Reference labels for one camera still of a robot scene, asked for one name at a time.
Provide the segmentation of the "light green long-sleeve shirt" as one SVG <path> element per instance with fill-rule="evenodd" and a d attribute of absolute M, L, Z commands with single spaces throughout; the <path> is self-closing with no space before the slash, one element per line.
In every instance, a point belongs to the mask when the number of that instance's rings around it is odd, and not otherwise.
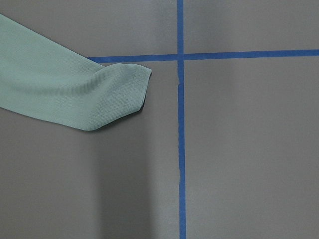
<path fill-rule="evenodd" d="M 1 16 L 0 106 L 91 131 L 138 112 L 151 69 L 103 66 Z"/>

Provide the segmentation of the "blue tape line lengthwise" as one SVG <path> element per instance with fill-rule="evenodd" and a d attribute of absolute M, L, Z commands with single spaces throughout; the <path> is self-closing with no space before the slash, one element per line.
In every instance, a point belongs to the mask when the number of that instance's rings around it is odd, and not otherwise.
<path fill-rule="evenodd" d="M 184 16 L 183 0 L 177 1 L 179 237 L 186 239 L 186 181 L 184 130 Z"/>

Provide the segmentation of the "blue tape line crosswise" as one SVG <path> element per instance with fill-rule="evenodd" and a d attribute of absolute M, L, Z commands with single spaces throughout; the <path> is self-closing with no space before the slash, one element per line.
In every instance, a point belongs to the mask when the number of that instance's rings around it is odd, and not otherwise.
<path fill-rule="evenodd" d="M 310 50 L 275 50 L 275 51 L 244 51 L 244 52 L 212 52 L 184 53 L 160 55 L 130 55 L 130 56 L 100 56 L 89 59 L 97 63 L 115 62 L 147 62 L 147 61 L 178 61 L 178 60 L 210 60 L 210 59 L 240 59 L 240 58 L 270 58 L 270 57 L 308 57 L 318 56 L 317 49 Z"/>

